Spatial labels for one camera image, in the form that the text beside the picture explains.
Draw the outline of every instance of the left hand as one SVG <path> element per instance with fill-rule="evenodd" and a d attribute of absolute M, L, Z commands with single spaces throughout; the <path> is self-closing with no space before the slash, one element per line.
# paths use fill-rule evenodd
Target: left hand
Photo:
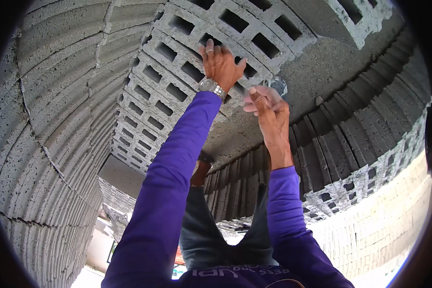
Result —
<path fill-rule="evenodd" d="M 203 58 L 206 77 L 216 81 L 226 93 L 242 78 L 248 58 L 243 58 L 236 65 L 229 47 L 214 46 L 213 39 L 208 39 L 206 47 L 200 44 L 198 52 Z"/>

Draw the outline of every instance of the metal watch band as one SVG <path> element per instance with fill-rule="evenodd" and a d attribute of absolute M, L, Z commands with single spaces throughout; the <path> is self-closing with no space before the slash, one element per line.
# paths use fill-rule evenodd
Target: metal watch band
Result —
<path fill-rule="evenodd" d="M 226 92 L 219 85 L 216 85 L 211 92 L 218 95 L 222 101 L 226 98 Z"/>

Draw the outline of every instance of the purple long sleeve shirt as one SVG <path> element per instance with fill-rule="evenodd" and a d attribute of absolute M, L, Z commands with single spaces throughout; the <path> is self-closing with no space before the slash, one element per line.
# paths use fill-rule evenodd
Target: purple long sleeve shirt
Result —
<path fill-rule="evenodd" d="M 267 221 L 280 266 L 219 266 L 171 280 L 189 182 L 221 99 L 198 92 L 147 171 L 103 288 L 353 287 L 306 230 L 294 166 L 270 174 Z"/>

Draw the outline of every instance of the watch face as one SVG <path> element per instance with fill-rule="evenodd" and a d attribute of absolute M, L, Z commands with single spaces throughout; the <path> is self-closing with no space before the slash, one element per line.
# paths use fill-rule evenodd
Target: watch face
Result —
<path fill-rule="evenodd" d="M 215 83 L 213 79 L 204 79 L 200 82 L 200 91 L 210 91 L 214 88 Z"/>

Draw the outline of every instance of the wristwatch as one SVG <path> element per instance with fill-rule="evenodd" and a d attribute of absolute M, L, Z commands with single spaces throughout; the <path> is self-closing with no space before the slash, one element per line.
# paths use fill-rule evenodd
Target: wristwatch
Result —
<path fill-rule="evenodd" d="M 202 81 L 200 81 L 198 84 L 198 89 L 200 91 L 213 92 L 214 94 L 218 95 L 222 101 L 224 101 L 227 95 L 226 92 L 217 84 L 217 82 L 211 78 L 202 79 Z"/>

